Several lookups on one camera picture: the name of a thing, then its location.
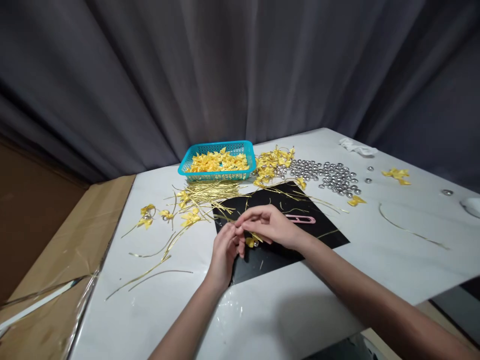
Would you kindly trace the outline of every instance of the pink clip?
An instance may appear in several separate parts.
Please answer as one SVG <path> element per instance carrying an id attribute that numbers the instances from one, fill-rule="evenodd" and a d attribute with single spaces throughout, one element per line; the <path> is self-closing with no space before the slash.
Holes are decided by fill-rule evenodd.
<path id="1" fill-rule="evenodd" d="M 285 215 L 287 218 L 293 218 L 289 219 L 292 223 L 298 223 L 298 224 L 315 224 L 317 221 L 311 217 L 311 216 L 304 216 L 304 215 Z"/>

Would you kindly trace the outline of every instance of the marble tabletop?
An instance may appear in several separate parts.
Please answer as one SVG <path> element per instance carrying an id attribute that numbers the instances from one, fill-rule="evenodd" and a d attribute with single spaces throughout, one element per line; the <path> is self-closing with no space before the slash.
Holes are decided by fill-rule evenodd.
<path id="1" fill-rule="evenodd" d="M 468 214 L 460 200 L 479 195 L 383 152 L 364 158 L 339 146 L 343 136 L 323 128 L 254 146 L 255 153 L 295 146 L 295 158 L 343 163 L 357 173 L 361 197 L 351 207 L 345 196 L 307 183 L 308 195 L 349 213 L 319 206 L 349 239 L 334 249 L 358 269 L 409 303 L 419 304 L 480 275 L 480 219 Z M 410 186 L 401 186 L 381 171 L 409 169 Z M 103 269 L 94 288 L 71 353 L 71 360 L 146 359 L 204 279 L 212 254 L 215 224 L 201 221 L 171 250 L 171 258 L 155 276 L 129 291 L 115 289 L 158 264 L 161 254 L 138 258 L 129 253 L 160 250 L 172 227 L 157 220 L 145 230 L 122 237 L 150 203 L 170 209 L 173 188 L 185 178 L 177 165 L 138 174 L 118 223 Z M 364 183 L 371 178 L 372 183 Z M 242 192 L 256 189 L 245 181 Z M 454 192 L 445 196 L 442 189 Z M 399 226 L 439 242 L 435 244 Z M 181 219 L 174 230 L 181 229 Z M 198 359 L 302 359 L 364 329 L 304 261 L 231 286 L 219 302 L 198 351 Z"/>

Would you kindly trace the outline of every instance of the right hand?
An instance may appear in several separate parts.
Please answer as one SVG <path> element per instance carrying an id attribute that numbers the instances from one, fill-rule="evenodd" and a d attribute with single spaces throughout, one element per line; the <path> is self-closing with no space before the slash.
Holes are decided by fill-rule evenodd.
<path id="1" fill-rule="evenodd" d="M 249 208 L 238 218 L 235 226 L 235 234 L 239 238 L 244 237 L 246 230 L 256 233 L 268 244 L 274 241 L 293 250 L 299 245 L 299 237 L 304 232 L 273 205 Z"/>

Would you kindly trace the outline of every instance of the forearm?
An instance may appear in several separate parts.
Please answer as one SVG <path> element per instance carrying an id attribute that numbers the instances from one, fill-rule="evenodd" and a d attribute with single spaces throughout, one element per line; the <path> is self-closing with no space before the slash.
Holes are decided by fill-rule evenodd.
<path id="1" fill-rule="evenodd" d="M 359 271 L 318 239 L 305 234 L 298 251 L 364 325 L 402 358 L 474 359 L 454 336 L 417 308 Z"/>
<path id="2" fill-rule="evenodd" d="M 193 359 L 222 293 L 223 289 L 206 278 L 150 355 L 149 360 Z"/>

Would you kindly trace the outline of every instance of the white cloth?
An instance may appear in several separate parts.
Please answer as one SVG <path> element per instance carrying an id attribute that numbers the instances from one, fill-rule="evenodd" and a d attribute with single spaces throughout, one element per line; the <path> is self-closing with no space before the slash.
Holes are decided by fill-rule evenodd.
<path id="1" fill-rule="evenodd" d="M 373 155 L 379 152 L 375 147 L 354 145 L 353 140 L 349 139 L 348 137 L 340 139 L 339 144 L 350 152 L 354 151 L 364 156 Z"/>

